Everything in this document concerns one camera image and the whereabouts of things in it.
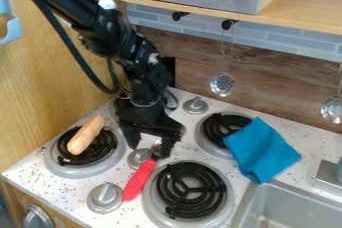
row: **faucet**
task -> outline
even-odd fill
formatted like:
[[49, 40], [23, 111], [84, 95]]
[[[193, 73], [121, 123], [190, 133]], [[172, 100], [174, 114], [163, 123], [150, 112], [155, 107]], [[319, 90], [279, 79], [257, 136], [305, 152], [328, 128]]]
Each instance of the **faucet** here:
[[342, 184], [342, 158], [340, 159], [336, 167], [336, 178]]
[[338, 164], [326, 160], [321, 161], [314, 187], [342, 197], [342, 158]]

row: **black coil burner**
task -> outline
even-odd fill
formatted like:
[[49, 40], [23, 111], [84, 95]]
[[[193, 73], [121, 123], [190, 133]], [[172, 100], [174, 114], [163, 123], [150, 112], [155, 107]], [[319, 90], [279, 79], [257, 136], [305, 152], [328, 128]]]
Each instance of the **black coil burner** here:
[[240, 115], [214, 113], [203, 122], [201, 130], [210, 142], [226, 148], [223, 139], [246, 127], [251, 121]]
[[220, 208], [227, 194], [218, 174], [193, 162], [168, 165], [159, 173], [156, 186], [171, 219], [206, 217]]
[[65, 165], [87, 165], [96, 162], [117, 147], [117, 138], [110, 130], [102, 129], [100, 134], [80, 155], [72, 155], [67, 149], [67, 143], [77, 133], [80, 127], [75, 127], [64, 133], [57, 140], [57, 149], [61, 156], [58, 162], [61, 166]]

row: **wire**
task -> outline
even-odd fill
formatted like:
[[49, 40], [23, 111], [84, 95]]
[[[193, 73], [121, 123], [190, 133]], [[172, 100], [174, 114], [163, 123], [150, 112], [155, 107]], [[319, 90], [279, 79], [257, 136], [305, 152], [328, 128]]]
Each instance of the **wire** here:
[[32, 0], [32, 1], [36, 4], [36, 6], [44, 14], [44, 16], [52, 25], [52, 27], [56, 30], [59, 37], [63, 40], [64, 44], [68, 47], [70, 53], [75, 58], [76, 62], [80, 65], [84, 73], [95, 84], [95, 86], [98, 87], [104, 93], [117, 94], [120, 89], [120, 83], [119, 83], [119, 79], [117, 78], [117, 75], [115, 74], [114, 67], [113, 67], [111, 60], [107, 58], [107, 66], [108, 66], [108, 71], [111, 76], [111, 80], [113, 82], [113, 89], [110, 89], [107, 86], [105, 86], [102, 83], [102, 81], [97, 77], [97, 75], [93, 72], [93, 70], [89, 67], [87, 62], [84, 60], [80, 52], [75, 47], [69, 35], [66, 33], [64, 28], [61, 26], [61, 24], [58, 22], [55, 15], [52, 13], [50, 8], [48, 7], [45, 0]]
[[232, 23], [232, 27], [231, 27], [231, 31], [230, 31], [230, 38], [231, 38], [231, 42], [230, 42], [230, 50], [229, 50], [229, 54], [228, 56], [226, 55], [226, 50], [225, 50], [225, 42], [224, 42], [224, 30], [222, 30], [222, 40], [221, 40], [221, 51], [222, 51], [222, 55], [223, 57], [227, 60], [229, 57], [231, 57], [233, 55], [234, 52], [234, 47], [235, 47], [235, 25], [236, 23]]
[[[169, 96], [169, 99], [172, 99], [172, 101], [175, 103], [175, 107], [170, 107], [167, 105], [168, 99], [167, 99], [166, 95]], [[165, 99], [165, 102], [162, 101], [162, 103], [163, 103], [165, 109], [167, 109], [168, 111], [171, 111], [171, 112], [176, 110], [179, 106], [178, 98], [169, 89], [165, 89], [164, 96], [166, 97], [166, 99]]]

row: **wooden shelf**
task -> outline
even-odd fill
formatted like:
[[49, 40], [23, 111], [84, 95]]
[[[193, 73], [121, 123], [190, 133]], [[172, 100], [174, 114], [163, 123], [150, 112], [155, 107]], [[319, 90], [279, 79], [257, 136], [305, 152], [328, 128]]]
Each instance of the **wooden shelf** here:
[[260, 24], [342, 35], [342, 0], [276, 0], [259, 15], [246, 15], [156, 0], [128, 3]]

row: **burner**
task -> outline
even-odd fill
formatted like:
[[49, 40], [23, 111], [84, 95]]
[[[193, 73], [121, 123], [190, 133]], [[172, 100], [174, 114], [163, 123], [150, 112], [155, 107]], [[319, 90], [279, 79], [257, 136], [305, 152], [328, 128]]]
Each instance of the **burner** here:
[[224, 144], [224, 138], [247, 126], [252, 118], [239, 113], [214, 113], [202, 119], [196, 126], [195, 139], [206, 152], [221, 158], [232, 158]]
[[153, 172], [143, 191], [143, 207], [158, 227], [220, 227], [233, 212], [228, 179], [200, 162], [175, 162]]
[[64, 165], [87, 165], [105, 157], [112, 149], [117, 147], [117, 139], [110, 130], [102, 129], [100, 134], [80, 155], [72, 155], [67, 150], [70, 139], [78, 132], [80, 127], [75, 127], [65, 132], [57, 140], [57, 148], [61, 156], [58, 156], [59, 164]]
[[[189, 179], [193, 179], [192, 182], [199, 186], [190, 187]], [[168, 165], [158, 175], [157, 189], [167, 206], [165, 212], [172, 219], [194, 219], [210, 215], [221, 205], [227, 193], [226, 185], [214, 171], [189, 162]]]
[[67, 131], [46, 147], [44, 161], [51, 173], [69, 179], [92, 177], [114, 167], [125, 154], [124, 140], [109, 128], [103, 129], [82, 154], [70, 154], [66, 145], [78, 130]]

